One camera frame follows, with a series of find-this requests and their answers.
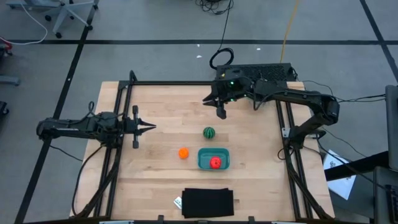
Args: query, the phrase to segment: office chair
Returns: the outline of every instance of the office chair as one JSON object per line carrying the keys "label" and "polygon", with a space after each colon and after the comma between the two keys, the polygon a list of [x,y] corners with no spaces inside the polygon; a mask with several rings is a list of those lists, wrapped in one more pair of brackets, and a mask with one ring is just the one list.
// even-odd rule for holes
{"label": "office chair", "polygon": [[62,22],[65,20],[67,16],[69,16],[70,19],[75,19],[75,18],[78,19],[80,22],[86,25],[88,30],[92,30],[93,26],[88,25],[87,22],[84,19],[82,19],[78,14],[76,14],[74,10],[79,7],[84,7],[85,5],[92,5],[95,10],[98,9],[98,6],[93,0],[81,3],[74,3],[73,0],[68,0],[68,1],[56,0],[55,2],[52,0],[47,0],[47,1],[13,0],[13,1],[8,1],[6,4],[9,5],[12,9],[14,9],[16,6],[21,6],[21,3],[23,3],[23,5],[27,7],[52,8],[44,13],[45,14],[44,18],[46,21],[51,21],[52,15],[58,14],[57,20],[55,21],[55,25],[52,29],[52,32],[55,34],[57,38],[62,38],[62,34],[58,32],[58,29],[60,28]]}
{"label": "office chair", "polygon": [[86,25],[88,30],[93,29],[93,26],[88,25],[84,19],[82,19],[78,14],[76,14],[73,11],[74,9],[83,7],[85,5],[92,5],[95,10],[98,9],[98,6],[95,4],[94,1],[74,3],[72,0],[69,0],[68,2],[65,2],[64,0],[60,0],[59,7],[56,7],[55,9],[51,9],[46,12],[46,15],[44,17],[46,21],[51,21],[51,19],[52,19],[51,15],[58,14],[57,21],[55,22],[55,25],[52,29],[52,32],[55,34],[55,36],[57,38],[62,38],[62,35],[61,35],[61,33],[58,32],[58,29],[67,16],[69,16],[70,19],[75,19],[75,18],[78,19],[80,22],[82,22],[84,25]]}

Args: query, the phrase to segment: wooden tabletop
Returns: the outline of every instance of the wooden tabletop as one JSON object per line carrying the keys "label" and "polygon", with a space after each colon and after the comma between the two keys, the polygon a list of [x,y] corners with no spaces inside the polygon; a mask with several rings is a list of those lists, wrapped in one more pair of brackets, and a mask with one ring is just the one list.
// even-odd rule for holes
{"label": "wooden tabletop", "polygon": [[[303,89],[300,82],[288,86]],[[102,83],[96,113],[113,110],[117,87],[118,82]],[[216,116],[215,108],[201,104],[209,93],[210,86],[133,86],[130,105],[138,105],[139,117],[157,128],[139,138],[139,149],[132,148],[132,135],[124,138],[112,219],[156,220],[158,215],[164,215],[165,220],[184,220],[173,201],[190,187],[233,190],[235,215],[207,220],[247,221],[248,216],[258,221],[294,220],[285,162],[277,158],[282,141],[275,102],[266,103],[258,111],[253,111],[250,99],[229,103],[227,119],[222,120]],[[282,106],[288,126],[284,103]],[[296,125],[310,117],[306,106],[292,105],[292,110]],[[216,131],[212,140],[202,135],[207,126]],[[85,158],[98,146],[98,141],[89,140]],[[318,150],[312,139],[306,139],[305,146]],[[185,160],[178,157],[180,147],[190,150]],[[229,169],[200,170],[197,154],[203,147],[227,148]],[[75,200],[77,211],[98,188],[104,154],[102,149],[83,170]],[[309,191],[334,216],[320,156],[302,149],[302,160]],[[297,192],[305,217],[302,194],[299,189]],[[106,192],[102,214],[107,199]]]}

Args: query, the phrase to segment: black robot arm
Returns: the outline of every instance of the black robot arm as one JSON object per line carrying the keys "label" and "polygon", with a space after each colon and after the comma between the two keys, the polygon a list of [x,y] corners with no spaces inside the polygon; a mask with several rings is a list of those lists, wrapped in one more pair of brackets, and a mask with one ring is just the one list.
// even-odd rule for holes
{"label": "black robot arm", "polygon": [[284,129],[289,145],[301,149],[306,135],[314,133],[320,126],[337,123],[340,106],[334,96],[317,91],[293,90],[264,79],[252,80],[245,77],[242,70],[227,70],[211,84],[211,93],[203,99],[203,104],[217,108],[216,114],[226,118],[224,104],[249,97],[254,101],[253,108],[271,100],[279,100],[308,106],[314,115],[300,126]]}
{"label": "black robot arm", "polygon": [[[156,125],[147,123],[138,118],[138,106],[132,107],[133,119],[123,116],[121,121],[118,115],[112,112],[102,112],[93,116],[85,116],[80,120],[47,118],[37,125],[36,134],[40,139],[59,138],[61,136],[96,139],[106,147],[118,146],[117,138],[120,134],[133,134],[133,148],[139,147],[138,136],[156,128]],[[149,126],[139,129],[138,126]]]}

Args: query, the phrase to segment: black cloth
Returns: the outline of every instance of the black cloth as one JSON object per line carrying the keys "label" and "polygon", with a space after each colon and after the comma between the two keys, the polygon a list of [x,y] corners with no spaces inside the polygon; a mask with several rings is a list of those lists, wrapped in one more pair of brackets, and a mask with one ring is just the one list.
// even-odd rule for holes
{"label": "black cloth", "polygon": [[234,195],[229,189],[185,189],[182,191],[185,218],[211,218],[234,215]]}

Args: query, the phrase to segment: white paper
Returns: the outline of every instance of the white paper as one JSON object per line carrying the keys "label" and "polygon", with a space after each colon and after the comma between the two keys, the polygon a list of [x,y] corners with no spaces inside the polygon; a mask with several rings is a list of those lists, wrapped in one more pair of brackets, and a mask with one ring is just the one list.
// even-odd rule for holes
{"label": "white paper", "polygon": [[182,199],[181,199],[181,197],[177,197],[176,199],[174,199],[174,204],[175,204],[179,209],[182,209]]}
{"label": "white paper", "polygon": [[[335,152],[329,149],[329,152],[333,155],[338,156]],[[340,160],[342,160],[344,163],[348,163],[343,158],[338,157]],[[323,169],[327,170],[332,167],[340,166],[343,163],[335,159],[333,156],[327,154],[325,159],[323,160]],[[331,191],[334,193],[340,195],[340,197],[344,198],[345,200],[348,200],[349,194],[351,193],[351,189],[353,188],[354,181],[355,181],[356,175],[352,175],[351,177],[345,177],[342,179],[338,180],[332,180],[328,181],[328,187]]]}

